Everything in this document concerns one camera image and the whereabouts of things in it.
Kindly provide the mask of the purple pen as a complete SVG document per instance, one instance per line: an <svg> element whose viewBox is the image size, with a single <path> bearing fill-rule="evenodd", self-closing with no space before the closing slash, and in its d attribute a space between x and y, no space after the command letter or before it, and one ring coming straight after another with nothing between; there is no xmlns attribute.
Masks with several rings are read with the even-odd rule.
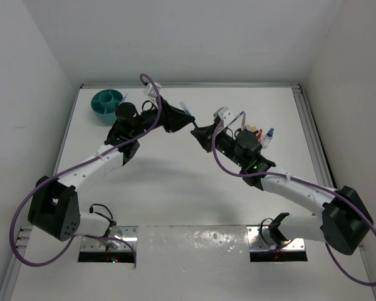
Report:
<svg viewBox="0 0 376 301"><path fill-rule="evenodd" d="M241 118L244 118L246 115L245 111L242 111L240 113L238 113L232 120L231 120L231 124L235 123L237 120L241 119Z"/></svg>

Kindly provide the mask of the red gel pen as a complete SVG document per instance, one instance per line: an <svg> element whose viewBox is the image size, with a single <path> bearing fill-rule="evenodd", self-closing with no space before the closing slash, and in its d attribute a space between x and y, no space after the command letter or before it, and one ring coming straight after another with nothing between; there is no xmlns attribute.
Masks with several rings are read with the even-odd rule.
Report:
<svg viewBox="0 0 376 301"><path fill-rule="evenodd" d="M263 137L263 129L259 129L258 134L257 134L258 142L261 142L262 137Z"/></svg>

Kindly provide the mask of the blue syringe pen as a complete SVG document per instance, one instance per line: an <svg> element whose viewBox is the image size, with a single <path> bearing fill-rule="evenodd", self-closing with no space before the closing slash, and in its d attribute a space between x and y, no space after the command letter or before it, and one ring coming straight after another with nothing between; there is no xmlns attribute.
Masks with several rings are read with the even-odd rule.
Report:
<svg viewBox="0 0 376 301"><path fill-rule="evenodd" d="M181 106L181 108L182 108L182 110L184 111L185 114L187 114L187 115L189 115L191 117L193 116L192 113L191 113L191 111L188 109L187 105L184 102L180 102L180 106ZM194 126L195 129L198 128L196 120L193 120L192 124L193 124L193 126Z"/></svg>

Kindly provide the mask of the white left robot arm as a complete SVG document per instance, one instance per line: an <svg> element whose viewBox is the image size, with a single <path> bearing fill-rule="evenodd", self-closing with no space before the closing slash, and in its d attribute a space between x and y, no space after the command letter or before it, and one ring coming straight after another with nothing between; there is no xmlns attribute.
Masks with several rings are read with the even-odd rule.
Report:
<svg viewBox="0 0 376 301"><path fill-rule="evenodd" d="M97 152L84 161L83 166L53 181L44 176L37 182L28 212L28 221L59 241L75 235L105 236L115 223L98 213L80 210L82 196L107 174L124 166L140 147L137 137L149 128L162 127L174 133L195 121L185 111L160 101L161 108L152 106L138 112L130 102L121 103L115 123L107 139Z"/></svg>

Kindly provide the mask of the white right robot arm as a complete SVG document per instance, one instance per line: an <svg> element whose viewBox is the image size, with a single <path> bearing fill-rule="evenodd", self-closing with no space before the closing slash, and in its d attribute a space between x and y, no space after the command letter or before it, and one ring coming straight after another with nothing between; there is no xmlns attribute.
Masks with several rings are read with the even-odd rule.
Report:
<svg viewBox="0 0 376 301"><path fill-rule="evenodd" d="M261 231L265 243L281 245L303 238L327 243L344 255L354 253L373 222L356 190L307 184L263 157L256 133L244 129L231 137L224 131L217 133L216 128L216 124L199 127L191 134L205 151L219 151L237 164L239 177L247 185L284 197L312 213L308 218L280 213Z"/></svg>

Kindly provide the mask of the blue cap glue bottle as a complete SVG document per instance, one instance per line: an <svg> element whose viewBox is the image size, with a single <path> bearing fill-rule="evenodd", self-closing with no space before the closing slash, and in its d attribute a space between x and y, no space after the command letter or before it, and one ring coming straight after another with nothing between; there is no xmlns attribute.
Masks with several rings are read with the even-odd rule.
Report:
<svg viewBox="0 0 376 301"><path fill-rule="evenodd" d="M270 142L273 138L273 134L274 134L274 128L270 128L267 131L267 133L265 133L265 135L263 136L261 140L261 145L264 149L266 149L270 145Z"/></svg>

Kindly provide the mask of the teal round organizer container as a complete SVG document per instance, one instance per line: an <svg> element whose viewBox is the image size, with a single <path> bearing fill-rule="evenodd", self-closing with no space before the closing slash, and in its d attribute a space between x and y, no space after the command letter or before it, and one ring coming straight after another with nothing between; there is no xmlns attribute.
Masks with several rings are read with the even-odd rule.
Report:
<svg viewBox="0 0 376 301"><path fill-rule="evenodd" d="M124 96L117 90L102 90L91 99L90 105L97 119L105 125L113 125L117 117L115 112Z"/></svg>

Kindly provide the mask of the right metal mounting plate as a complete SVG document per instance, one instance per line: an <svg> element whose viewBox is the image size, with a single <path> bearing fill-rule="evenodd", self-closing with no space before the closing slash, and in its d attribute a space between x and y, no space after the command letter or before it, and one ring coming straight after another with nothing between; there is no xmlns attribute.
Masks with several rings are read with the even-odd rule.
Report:
<svg viewBox="0 0 376 301"><path fill-rule="evenodd" d="M302 238L297 238L289 241L283 241L280 245L273 241L269 235L266 226L252 225L247 226L247 239L249 250L252 253L275 253L281 251L283 253L306 251L305 241Z"/></svg>

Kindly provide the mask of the metal mounting plate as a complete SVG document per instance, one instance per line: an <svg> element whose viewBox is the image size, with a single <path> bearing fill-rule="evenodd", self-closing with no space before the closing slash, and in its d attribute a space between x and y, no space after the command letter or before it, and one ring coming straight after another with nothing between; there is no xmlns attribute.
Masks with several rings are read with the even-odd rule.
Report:
<svg viewBox="0 0 376 301"><path fill-rule="evenodd" d="M137 226L114 226L108 231L105 240L83 237L80 251L104 253L109 252L130 252L137 247L138 227Z"/></svg>
<svg viewBox="0 0 376 301"><path fill-rule="evenodd" d="M249 250L252 253L275 253L281 251L283 253L306 251L305 241L302 238L297 238L289 241L283 241L280 245L273 241L269 235L266 226L252 225L247 226L247 239Z"/></svg>

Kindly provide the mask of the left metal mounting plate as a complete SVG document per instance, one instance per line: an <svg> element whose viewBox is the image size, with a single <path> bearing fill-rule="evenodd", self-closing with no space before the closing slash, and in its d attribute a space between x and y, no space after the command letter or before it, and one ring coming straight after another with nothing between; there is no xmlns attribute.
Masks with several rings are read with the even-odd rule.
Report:
<svg viewBox="0 0 376 301"><path fill-rule="evenodd" d="M83 237L80 251L104 253L109 252L130 252L137 247L138 227L137 226L114 226L108 231L105 240Z"/></svg>

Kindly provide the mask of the aluminium frame rail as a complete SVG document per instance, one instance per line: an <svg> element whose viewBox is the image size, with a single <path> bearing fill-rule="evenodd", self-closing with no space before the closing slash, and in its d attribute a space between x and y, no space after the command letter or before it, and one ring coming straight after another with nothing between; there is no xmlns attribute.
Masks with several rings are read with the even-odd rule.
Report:
<svg viewBox="0 0 376 301"><path fill-rule="evenodd" d="M305 134L313 168L315 170L317 183L325 187L337 188L335 178L332 174L332 170L330 168L330 164L304 90L299 85L294 85L291 89L300 116L301 125Z"/></svg>

